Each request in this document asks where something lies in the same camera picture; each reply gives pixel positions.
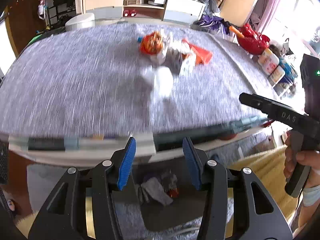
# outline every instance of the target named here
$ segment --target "metal screw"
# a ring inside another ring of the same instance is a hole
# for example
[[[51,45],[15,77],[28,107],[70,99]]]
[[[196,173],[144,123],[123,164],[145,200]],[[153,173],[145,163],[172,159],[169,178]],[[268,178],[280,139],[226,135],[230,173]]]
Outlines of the metal screw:
[[[105,166],[105,167],[109,167],[111,166],[112,162],[110,160],[105,160],[103,161],[102,165]]]
[[[69,173],[69,174],[73,174],[73,173],[76,172],[76,170],[77,170],[77,169],[76,169],[75,167],[71,167],[71,168],[68,169],[68,173]]]
[[[217,162],[214,161],[214,160],[208,160],[207,164],[208,164],[209,166],[214,167],[215,165],[217,165]]]
[[[251,171],[251,169],[250,168],[243,168],[243,172],[245,173],[245,174],[250,174],[252,171]]]

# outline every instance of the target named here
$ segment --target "orange object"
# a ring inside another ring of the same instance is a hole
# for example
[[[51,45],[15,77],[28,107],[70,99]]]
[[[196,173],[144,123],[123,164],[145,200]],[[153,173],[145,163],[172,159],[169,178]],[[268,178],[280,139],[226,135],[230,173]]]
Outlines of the orange object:
[[[183,39],[183,42],[187,43],[190,47],[190,49],[192,49],[194,51],[194,53],[196,54],[197,58],[196,58],[196,65],[198,64],[207,64],[211,58],[212,58],[212,52],[200,48],[194,44],[191,44],[187,39]]]
[[[239,30],[237,30],[234,26],[231,25],[229,27],[229,31],[235,33],[237,37],[244,39],[244,35]]]
[[[169,189],[168,193],[169,197],[171,198],[177,198],[179,196],[179,191],[177,188],[175,189]]]
[[[145,54],[158,54],[162,49],[163,37],[160,32],[153,32],[143,37],[140,51]]]

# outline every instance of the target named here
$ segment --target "human hand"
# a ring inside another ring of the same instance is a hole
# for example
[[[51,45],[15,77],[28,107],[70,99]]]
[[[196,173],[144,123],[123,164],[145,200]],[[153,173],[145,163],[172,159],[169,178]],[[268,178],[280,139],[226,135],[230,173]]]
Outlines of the human hand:
[[[285,144],[288,146],[285,150],[285,162],[284,162],[284,176],[289,178],[295,168],[293,162],[293,152],[291,149],[290,135],[285,141]],[[315,170],[320,171],[320,154],[318,151],[301,151],[296,155],[297,162],[301,165],[311,166]],[[313,169],[309,174],[308,181],[306,183],[306,188],[315,187],[320,185],[320,175],[316,173]]]

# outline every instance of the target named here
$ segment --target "wooden floor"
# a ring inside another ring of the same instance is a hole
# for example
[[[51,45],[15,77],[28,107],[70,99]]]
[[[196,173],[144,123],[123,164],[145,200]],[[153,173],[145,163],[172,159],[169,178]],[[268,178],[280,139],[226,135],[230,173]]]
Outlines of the wooden floor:
[[[5,195],[9,195],[13,199],[19,218],[32,213],[27,185],[27,166],[33,163],[33,161],[9,151],[8,184],[2,185],[2,189],[5,191]]]

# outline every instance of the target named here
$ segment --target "white stool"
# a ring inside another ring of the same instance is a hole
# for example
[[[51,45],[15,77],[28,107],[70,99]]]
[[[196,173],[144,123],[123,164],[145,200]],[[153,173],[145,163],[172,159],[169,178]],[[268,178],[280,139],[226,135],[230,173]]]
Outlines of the white stool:
[[[93,13],[79,14],[66,22],[66,31],[74,31],[95,26]]]

